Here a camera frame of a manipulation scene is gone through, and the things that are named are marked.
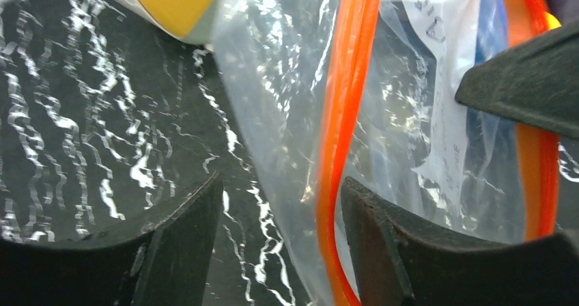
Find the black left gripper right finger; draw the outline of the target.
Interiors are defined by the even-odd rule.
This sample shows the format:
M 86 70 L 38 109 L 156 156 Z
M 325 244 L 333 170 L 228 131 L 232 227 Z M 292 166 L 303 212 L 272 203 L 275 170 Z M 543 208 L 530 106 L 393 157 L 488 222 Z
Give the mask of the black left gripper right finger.
M 505 245 L 437 225 L 346 178 L 341 207 L 363 305 L 577 305 L 578 232 Z

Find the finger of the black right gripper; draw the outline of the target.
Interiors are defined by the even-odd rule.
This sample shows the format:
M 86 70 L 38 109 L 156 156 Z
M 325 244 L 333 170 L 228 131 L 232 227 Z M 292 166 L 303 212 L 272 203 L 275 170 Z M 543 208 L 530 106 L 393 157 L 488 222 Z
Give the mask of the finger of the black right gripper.
M 469 69 L 455 99 L 479 111 L 578 139 L 578 22 Z

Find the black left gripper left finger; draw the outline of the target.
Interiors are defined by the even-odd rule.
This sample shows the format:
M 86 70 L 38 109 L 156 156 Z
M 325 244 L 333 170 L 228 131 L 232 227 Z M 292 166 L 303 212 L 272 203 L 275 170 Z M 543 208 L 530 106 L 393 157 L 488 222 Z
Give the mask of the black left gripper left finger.
M 222 211 L 211 173 L 80 240 L 1 241 L 2 305 L 200 305 Z

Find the clear orange-zip bag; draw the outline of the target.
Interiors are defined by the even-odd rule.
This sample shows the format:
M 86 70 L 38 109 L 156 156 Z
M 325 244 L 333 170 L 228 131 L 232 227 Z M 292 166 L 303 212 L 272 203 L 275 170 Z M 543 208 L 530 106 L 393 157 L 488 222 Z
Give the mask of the clear orange-zip bag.
M 508 46 L 547 30 L 543 0 L 503 0 Z M 246 147 L 314 305 L 355 305 L 337 194 L 351 176 L 443 227 L 514 244 L 554 231 L 559 138 L 512 124 L 465 168 L 458 85 L 480 0 L 218 0 L 215 57 Z

